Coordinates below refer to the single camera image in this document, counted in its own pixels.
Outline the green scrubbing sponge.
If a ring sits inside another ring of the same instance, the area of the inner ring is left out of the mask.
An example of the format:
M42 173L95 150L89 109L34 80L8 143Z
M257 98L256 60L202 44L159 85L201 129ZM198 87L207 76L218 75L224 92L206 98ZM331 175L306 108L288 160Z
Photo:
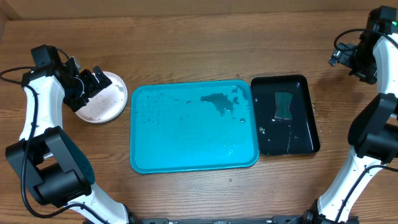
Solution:
M291 120L292 114L290 112L290 105L292 102L293 94L289 92L276 92L275 93L275 118Z

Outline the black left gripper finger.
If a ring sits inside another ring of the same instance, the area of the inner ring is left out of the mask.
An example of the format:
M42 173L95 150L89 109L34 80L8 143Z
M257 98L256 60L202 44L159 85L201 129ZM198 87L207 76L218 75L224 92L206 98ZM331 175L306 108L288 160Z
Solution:
M85 96L95 96L99 92L98 80L89 70L83 70L79 79L83 82Z
M101 91L112 84L112 81L103 73L102 69L100 69L99 66L95 66L93 68L93 71L98 81L98 91Z

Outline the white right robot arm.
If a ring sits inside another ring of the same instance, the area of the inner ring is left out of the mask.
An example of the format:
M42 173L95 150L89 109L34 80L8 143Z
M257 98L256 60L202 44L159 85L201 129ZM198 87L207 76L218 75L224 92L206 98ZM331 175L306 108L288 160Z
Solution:
M349 129L348 157L328 190L314 201L298 223L348 223L350 211L371 179L397 157L397 34L380 34L372 48L377 96Z

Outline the yellow plate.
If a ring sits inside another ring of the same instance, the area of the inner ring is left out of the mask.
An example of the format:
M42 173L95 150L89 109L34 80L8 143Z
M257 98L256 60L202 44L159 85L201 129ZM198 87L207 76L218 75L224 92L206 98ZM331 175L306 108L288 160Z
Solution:
M85 111L89 106L85 106L83 108L83 112L78 111L76 115L78 115L82 120L93 123L93 124L101 124L101 123L109 123L118 119L125 111L126 104L122 106L114 106L113 104L109 106L99 106L97 108L90 107L88 111Z

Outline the pink-rimmed white plate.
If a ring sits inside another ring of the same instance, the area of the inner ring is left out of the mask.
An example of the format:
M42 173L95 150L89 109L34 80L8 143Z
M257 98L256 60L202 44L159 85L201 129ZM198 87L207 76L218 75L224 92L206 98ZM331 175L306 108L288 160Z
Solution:
M127 104L128 91L127 86L122 78L112 72L104 72L104 74L112 81L112 84L104 90L101 90L93 98L90 98L90 101L87 103L89 107L86 108L85 111L88 111L90 107L105 107L111 104L114 106L122 106Z

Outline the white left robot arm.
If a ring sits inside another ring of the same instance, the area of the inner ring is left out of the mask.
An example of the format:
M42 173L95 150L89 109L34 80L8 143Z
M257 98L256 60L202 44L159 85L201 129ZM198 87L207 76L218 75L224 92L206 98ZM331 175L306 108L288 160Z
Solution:
M74 58L35 62L19 82L27 97L24 129L6 148L21 180L22 201L35 217L72 209L92 223L135 223L134 215L95 181L88 158L63 130L62 105L88 106L97 122L111 121L127 103L127 87L99 67L79 72Z

